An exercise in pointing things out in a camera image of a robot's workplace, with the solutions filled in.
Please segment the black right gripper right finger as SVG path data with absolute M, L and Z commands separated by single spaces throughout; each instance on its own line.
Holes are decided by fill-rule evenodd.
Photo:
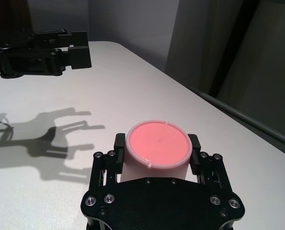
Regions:
M 201 145 L 197 135 L 188 135 L 192 144 L 190 167 L 193 175 L 197 176 L 199 184 L 208 185 L 226 191 L 232 191 L 228 174 L 220 154 L 210 156 L 201 151 Z

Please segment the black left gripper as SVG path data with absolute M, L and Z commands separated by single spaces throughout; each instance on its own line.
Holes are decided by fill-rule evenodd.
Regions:
M 33 41 L 45 49 L 27 49 Z M 0 76 L 60 76 L 67 66 L 72 69 L 91 68 L 88 45 L 85 31 L 70 34 L 64 29 L 35 33 L 27 28 L 0 31 Z M 56 49 L 61 47 L 69 48 L 66 51 Z

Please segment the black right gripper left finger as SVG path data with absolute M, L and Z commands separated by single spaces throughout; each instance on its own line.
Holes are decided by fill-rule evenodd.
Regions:
M 117 175 L 122 174 L 125 159 L 125 133 L 117 133 L 113 150 L 106 154 L 96 152 L 93 155 L 89 190 L 95 191 L 103 187 L 106 172 L 106 186 L 117 184 Z

